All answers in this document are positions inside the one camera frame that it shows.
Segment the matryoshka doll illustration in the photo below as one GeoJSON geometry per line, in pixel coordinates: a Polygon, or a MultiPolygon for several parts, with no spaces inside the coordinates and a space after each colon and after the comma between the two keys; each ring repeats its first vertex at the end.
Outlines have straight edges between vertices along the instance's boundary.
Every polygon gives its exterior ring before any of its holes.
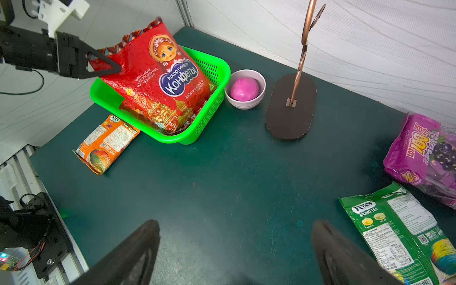
{"type": "Polygon", "coordinates": [[[181,52],[177,48],[177,44],[167,35],[154,36],[149,44],[150,55],[158,62],[162,62],[164,66],[173,60],[176,55],[181,52]]]}

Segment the table surface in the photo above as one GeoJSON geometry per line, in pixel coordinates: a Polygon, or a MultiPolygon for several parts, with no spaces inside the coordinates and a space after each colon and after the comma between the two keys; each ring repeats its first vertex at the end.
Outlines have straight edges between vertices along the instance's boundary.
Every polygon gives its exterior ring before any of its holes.
{"type": "MultiPolygon", "coordinates": [[[[275,82],[295,69],[189,27],[175,39],[232,72],[260,72],[264,99],[251,110],[224,100],[191,145],[140,134],[102,176],[72,153],[109,115],[95,104],[40,148],[31,161],[89,266],[148,219],[161,228],[154,284],[320,284],[310,238],[319,219],[368,251],[337,198],[391,183],[382,161],[405,114],[310,76],[309,132],[277,141],[264,115],[275,82]]],[[[455,212],[407,188],[456,243],[455,212]]]]}

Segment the nutrition label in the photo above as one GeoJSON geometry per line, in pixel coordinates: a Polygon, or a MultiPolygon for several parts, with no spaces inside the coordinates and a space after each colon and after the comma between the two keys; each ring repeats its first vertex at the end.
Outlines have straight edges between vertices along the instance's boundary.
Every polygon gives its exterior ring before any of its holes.
{"type": "Polygon", "coordinates": [[[98,126],[88,137],[84,140],[86,145],[91,145],[97,138],[106,132],[106,129],[103,126],[98,126]]]}
{"type": "Polygon", "coordinates": [[[363,233],[378,263],[385,270],[394,270],[414,263],[409,252],[389,224],[373,228],[363,233]]]}
{"type": "Polygon", "coordinates": [[[119,126],[114,132],[108,135],[106,139],[103,140],[103,142],[118,152],[123,149],[133,137],[134,134],[130,132],[126,127],[119,126]]]}
{"type": "Polygon", "coordinates": [[[388,200],[388,204],[412,235],[417,235],[437,225],[434,216],[410,193],[388,200]]]}

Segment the pink play dough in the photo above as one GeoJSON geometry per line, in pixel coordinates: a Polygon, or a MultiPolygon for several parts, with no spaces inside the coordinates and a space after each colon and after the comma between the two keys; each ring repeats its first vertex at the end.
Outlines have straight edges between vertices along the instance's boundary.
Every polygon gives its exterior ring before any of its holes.
{"type": "Polygon", "coordinates": [[[259,95],[259,86],[255,79],[241,77],[231,87],[230,96],[237,101],[250,101],[259,95]]]}

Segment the white bowl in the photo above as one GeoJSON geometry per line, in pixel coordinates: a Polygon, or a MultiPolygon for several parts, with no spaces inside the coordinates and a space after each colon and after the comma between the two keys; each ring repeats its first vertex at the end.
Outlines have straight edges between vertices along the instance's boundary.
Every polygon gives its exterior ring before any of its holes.
{"type": "Polygon", "coordinates": [[[266,80],[264,77],[257,71],[251,70],[251,69],[242,69],[238,70],[235,73],[231,74],[231,79],[228,82],[228,85],[225,87],[225,97],[228,100],[231,105],[234,107],[241,109],[241,110],[248,110],[252,109],[256,105],[258,105],[261,100],[264,97],[264,91],[266,90],[266,80]],[[257,98],[252,99],[250,101],[237,101],[234,100],[229,96],[229,93],[231,91],[231,87],[233,84],[236,82],[238,78],[241,77],[250,77],[256,80],[259,86],[260,94],[258,95],[257,98]]]}

